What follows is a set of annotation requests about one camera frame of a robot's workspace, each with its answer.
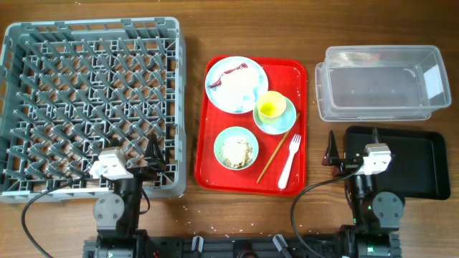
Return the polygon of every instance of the plastic storage bin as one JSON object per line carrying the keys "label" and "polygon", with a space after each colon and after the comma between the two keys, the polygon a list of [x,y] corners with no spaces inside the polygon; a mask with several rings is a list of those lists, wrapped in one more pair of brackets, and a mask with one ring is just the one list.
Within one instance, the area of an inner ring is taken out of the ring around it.
{"label": "plastic storage bin", "polygon": [[327,122],[426,120],[451,104],[435,46],[329,47],[316,67],[316,96]]}

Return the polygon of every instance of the white plastic fork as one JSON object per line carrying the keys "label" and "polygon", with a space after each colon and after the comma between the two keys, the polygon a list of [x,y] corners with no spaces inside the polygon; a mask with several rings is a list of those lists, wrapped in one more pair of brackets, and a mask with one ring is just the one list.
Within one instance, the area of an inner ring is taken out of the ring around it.
{"label": "white plastic fork", "polygon": [[300,148],[300,143],[301,143],[301,135],[295,134],[292,138],[292,141],[290,142],[290,146],[288,147],[290,154],[288,155],[288,159],[287,159],[287,162],[285,163],[284,170],[282,171],[282,174],[280,175],[280,179],[278,183],[278,186],[280,189],[285,189],[285,187],[287,187],[288,177],[290,176],[290,170],[292,168],[293,156],[295,155],[295,153],[298,152],[298,149]]}

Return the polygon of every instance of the gray dish rack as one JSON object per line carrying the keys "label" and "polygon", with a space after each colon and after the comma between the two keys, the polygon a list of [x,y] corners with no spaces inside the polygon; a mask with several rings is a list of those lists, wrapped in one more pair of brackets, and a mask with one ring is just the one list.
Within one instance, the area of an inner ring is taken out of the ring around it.
{"label": "gray dish rack", "polygon": [[[150,133],[167,162],[150,197],[186,188],[185,41],[172,17],[12,24],[0,56],[0,201],[27,202],[87,173],[118,138],[142,166]],[[88,178],[40,201],[98,198]]]}

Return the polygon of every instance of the wooden table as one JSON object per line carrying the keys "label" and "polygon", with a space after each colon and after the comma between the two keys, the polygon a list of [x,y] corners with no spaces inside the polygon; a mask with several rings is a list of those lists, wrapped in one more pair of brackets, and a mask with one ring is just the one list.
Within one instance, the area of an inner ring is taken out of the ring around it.
{"label": "wooden table", "polygon": [[[327,133],[342,135],[351,123],[325,123],[318,115],[314,69],[330,46],[432,44],[440,48],[453,99],[459,96],[457,1],[123,1],[16,0],[0,4],[0,31],[12,22],[175,16],[186,39],[188,188],[182,198],[155,199],[139,227],[151,236],[204,237],[292,234],[293,199],[216,193],[193,177],[206,63],[219,54],[296,59],[308,71],[308,184],[331,178],[321,166]],[[447,201],[408,199],[399,231],[404,257],[459,256],[459,105],[425,122],[378,126],[434,130],[446,139],[451,190]],[[95,199],[34,204],[29,229],[55,257],[81,257],[83,240],[97,235]],[[40,257],[22,231],[24,205],[0,204],[0,257]],[[302,233],[332,233],[351,224],[342,183],[302,198],[296,220]]]}

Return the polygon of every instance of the yellow cup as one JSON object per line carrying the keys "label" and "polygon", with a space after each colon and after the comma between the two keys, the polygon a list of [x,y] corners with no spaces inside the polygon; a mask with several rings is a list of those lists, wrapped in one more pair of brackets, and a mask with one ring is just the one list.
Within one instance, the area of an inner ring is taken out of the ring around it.
{"label": "yellow cup", "polygon": [[273,124],[279,120],[286,106],[287,102],[282,94],[272,90],[268,91],[258,100],[258,117],[266,124]]}

